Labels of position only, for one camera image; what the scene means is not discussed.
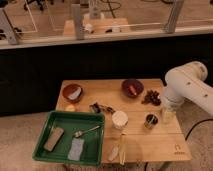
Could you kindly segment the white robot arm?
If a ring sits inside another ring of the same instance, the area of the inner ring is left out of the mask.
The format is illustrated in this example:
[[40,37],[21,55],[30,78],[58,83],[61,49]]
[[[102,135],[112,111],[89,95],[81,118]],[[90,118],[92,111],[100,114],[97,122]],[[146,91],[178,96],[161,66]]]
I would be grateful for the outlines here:
[[173,119],[185,99],[213,116],[213,87],[205,83],[207,76],[207,67],[199,61],[172,68],[165,74],[166,86],[160,95],[164,123]]

